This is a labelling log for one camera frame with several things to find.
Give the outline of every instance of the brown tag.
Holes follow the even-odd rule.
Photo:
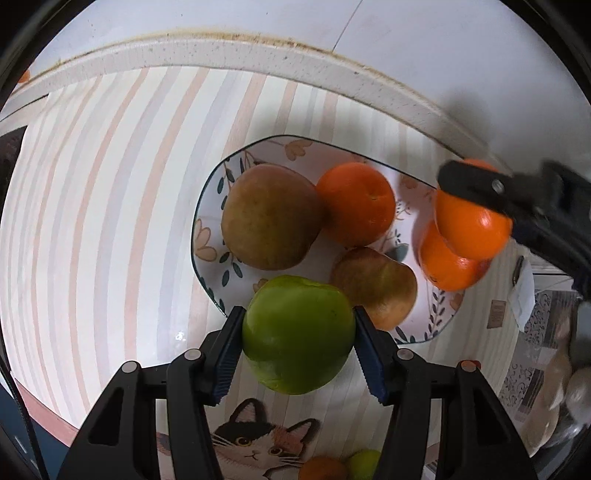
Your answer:
[[[486,325],[486,328],[499,328],[503,326],[506,304],[507,302],[502,300],[493,300],[491,302],[491,312],[488,314],[488,324]]]

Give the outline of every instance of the wall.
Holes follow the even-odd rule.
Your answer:
[[[187,30],[332,51],[432,100],[513,170],[535,170],[550,157],[591,177],[591,107],[549,47],[499,1],[97,0],[31,74],[108,44]]]

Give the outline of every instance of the table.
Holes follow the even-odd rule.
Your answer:
[[[123,362],[169,362],[221,326],[191,266],[194,208],[222,158],[274,134],[329,142],[430,184],[456,158],[382,112],[258,73],[153,67],[50,94],[25,133],[0,225],[0,313],[33,416],[64,442]],[[491,300],[508,296],[516,258],[511,243],[450,325],[410,348],[446,365],[477,359],[498,392],[518,331],[509,307],[501,327],[487,319]],[[272,423],[322,423],[306,457],[379,448],[391,410],[369,395],[352,354],[332,382],[298,397],[266,390],[241,360],[229,395],[207,411],[211,429],[249,397]]]

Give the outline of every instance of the plate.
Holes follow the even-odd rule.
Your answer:
[[[207,179],[193,219],[191,259],[201,285],[215,305],[229,313],[236,305],[248,307],[253,295],[268,280],[279,275],[299,275],[328,283],[330,270],[344,247],[321,233],[305,259],[293,268],[264,271],[240,262],[222,238],[222,212],[236,179],[249,168],[274,163],[290,168],[312,183],[328,169],[351,161],[365,163],[389,181],[396,197],[396,217],[388,232],[370,245],[394,260],[407,264],[417,277],[418,294],[407,318],[390,333],[397,343],[425,342],[437,336],[459,309],[464,291],[435,288],[418,266],[418,242],[432,218],[435,189],[384,163],[329,144],[294,136],[260,140],[230,155]]]

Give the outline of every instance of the cat illustration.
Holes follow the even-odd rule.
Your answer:
[[[265,406],[247,398],[212,433],[222,475],[228,480],[268,480],[277,469],[299,468],[306,444],[319,427],[316,419],[288,428],[269,423]],[[170,455],[167,435],[158,434],[158,450]]]

